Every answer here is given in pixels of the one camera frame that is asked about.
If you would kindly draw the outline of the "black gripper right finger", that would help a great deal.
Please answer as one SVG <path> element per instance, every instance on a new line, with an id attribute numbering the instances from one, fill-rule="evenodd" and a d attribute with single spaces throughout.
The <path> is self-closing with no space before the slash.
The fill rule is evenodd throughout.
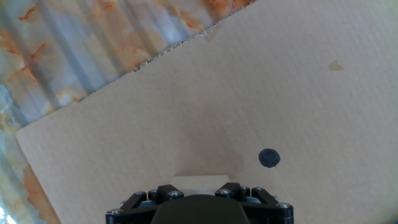
<path id="1" fill-rule="evenodd" d="M 249 188 L 236 182 L 227 182 L 215 191 L 216 197 L 236 202 L 239 215 L 248 223 L 294 224 L 294 207 L 279 202 L 262 187 Z"/>

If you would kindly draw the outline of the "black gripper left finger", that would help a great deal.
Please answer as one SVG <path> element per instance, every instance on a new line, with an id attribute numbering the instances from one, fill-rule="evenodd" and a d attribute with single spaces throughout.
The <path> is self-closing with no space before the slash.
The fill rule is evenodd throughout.
<path id="1" fill-rule="evenodd" d="M 148 192 L 139 191 L 132 194 L 119 208 L 108 210 L 105 221 L 106 224 L 149 222 L 163 203 L 183 197 L 184 193 L 171 184 L 160 185 Z"/>

